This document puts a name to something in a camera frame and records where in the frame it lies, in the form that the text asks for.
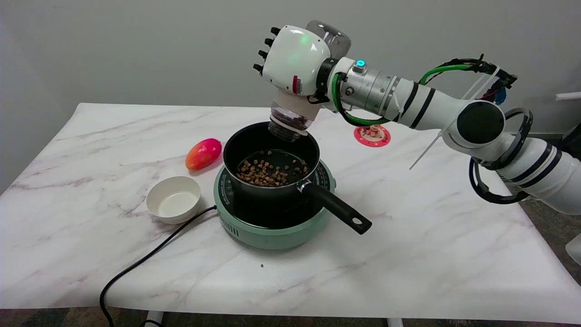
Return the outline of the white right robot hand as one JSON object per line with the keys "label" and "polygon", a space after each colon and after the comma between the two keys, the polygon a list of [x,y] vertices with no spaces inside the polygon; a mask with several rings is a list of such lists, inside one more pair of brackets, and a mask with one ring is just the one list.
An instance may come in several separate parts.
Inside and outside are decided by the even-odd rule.
{"label": "white right robot hand", "polygon": [[297,96],[313,96],[320,82],[318,72],[331,58],[328,45],[315,33],[294,25],[272,27],[265,39],[268,51],[260,50],[263,64],[253,64],[261,77],[278,89]]}

